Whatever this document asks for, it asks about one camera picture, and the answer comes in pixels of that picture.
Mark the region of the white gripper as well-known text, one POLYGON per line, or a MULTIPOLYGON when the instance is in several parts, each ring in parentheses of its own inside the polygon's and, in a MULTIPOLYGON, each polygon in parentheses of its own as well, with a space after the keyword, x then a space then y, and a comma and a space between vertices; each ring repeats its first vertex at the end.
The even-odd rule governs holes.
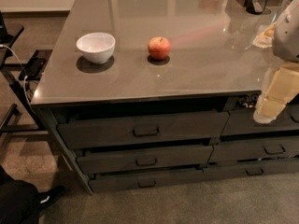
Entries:
POLYGON ((274 121, 289 103, 299 93, 299 64, 286 62, 275 72, 266 97, 260 97, 253 119, 261 124, 274 121))

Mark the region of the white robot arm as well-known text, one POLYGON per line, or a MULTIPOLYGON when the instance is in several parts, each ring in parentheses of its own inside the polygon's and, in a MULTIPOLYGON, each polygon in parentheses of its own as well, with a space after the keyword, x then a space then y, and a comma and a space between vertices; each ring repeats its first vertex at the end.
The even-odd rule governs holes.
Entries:
POLYGON ((272 50, 282 63, 264 75, 253 113, 253 119, 261 124, 275 120, 299 93, 299 0, 292 0, 278 16, 272 50))

